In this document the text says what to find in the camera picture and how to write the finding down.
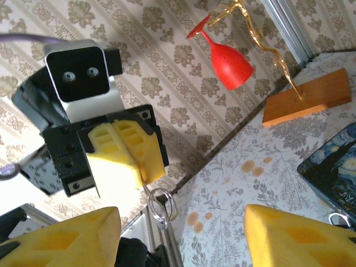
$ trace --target damask wallpaper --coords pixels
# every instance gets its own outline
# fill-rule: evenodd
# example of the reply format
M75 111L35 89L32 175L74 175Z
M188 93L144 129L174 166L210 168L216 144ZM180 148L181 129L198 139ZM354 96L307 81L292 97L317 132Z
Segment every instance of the damask wallpaper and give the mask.
M121 51L125 73L116 77L126 107L151 103L161 127L170 166L154 186L173 189L195 174L231 138L275 89L285 84L273 56L257 48L239 11L207 29L211 38L237 48L253 65L248 82L227 91L210 63L209 46L187 34L217 0L0 0L2 32L27 32L68 40L91 38ZM246 0L266 41L285 57L292 73L298 66L258 0ZM0 165L23 158L43 141L11 103L11 94L44 65L42 44L0 43ZM136 210L145 198L136 199ZM95 191L85 197L52 197L59 219L100 207ZM135 212L127 211L130 217Z
M356 0L291 0L315 53L356 49Z

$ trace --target camera lens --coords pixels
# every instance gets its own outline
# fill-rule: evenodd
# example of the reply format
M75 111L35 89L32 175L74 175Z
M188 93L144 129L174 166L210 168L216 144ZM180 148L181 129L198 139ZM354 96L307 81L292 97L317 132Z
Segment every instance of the camera lens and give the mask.
M87 74L90 77L95 77L95 76L98 76L99 70L97 68L91 67L88 69Z
M65 82L72 82L76 79L76 75L73 72L66 71L65 74L63 74L63 80Z

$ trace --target gold twisted stand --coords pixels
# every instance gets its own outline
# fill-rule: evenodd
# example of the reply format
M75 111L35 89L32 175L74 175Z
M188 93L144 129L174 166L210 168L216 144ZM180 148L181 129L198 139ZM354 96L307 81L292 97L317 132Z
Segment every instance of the gold twisted stand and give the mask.
M263 117L264 126L271 126L283 121L351 102L351 92L345 69L335 71L311 82L296 86L281 54L276 49L270 48L264 44L263 33L261 29L254 27L251 16L243 4L243 0L220 3L218 7L210 13L207 25L214 25L216 22L232 13L236 8L243 14L249 33L256 45L263 51L272 52L274 54L274 64L282 67L284 76L293 88L292 91L287 90L267 98Z

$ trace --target starry night painting box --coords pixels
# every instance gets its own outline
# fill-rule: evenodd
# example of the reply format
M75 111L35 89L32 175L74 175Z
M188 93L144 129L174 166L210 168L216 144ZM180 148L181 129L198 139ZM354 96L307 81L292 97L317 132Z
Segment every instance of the starry night painting box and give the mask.
M298 173L326 204L356 226L356 123L303 161Z

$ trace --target orange stain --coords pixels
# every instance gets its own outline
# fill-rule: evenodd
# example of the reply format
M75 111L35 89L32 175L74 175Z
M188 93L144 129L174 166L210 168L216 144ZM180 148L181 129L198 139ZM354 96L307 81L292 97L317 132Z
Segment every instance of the orange stain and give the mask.
M199 216L198 212L192 211L187 218L187 224L189 226L193 226L196 223L196 221L198 221L198 216Z
M272 160L273 160L272 157L267 157L267 158L265 158L265 159L263 160L263 162L268 164L268 163L270 163Z
M203 224L202 224L202 222L197 222L195 225L194 225L194 232L196 233L196 234L199 234L201 231L202 231L202 229L203 229Z
M253 160L246 160L241 166L241 171L247 173L250 172L255 166L255 162Z
M261 167L254 168L254 170L252 171L252 175L255 177L261 176L262 173L263 173L263 169Z
M211 213L211 212L208 212L207 214L205 214L205 218L206 218L207 220L210 220L211 217L212 217L212 213Z

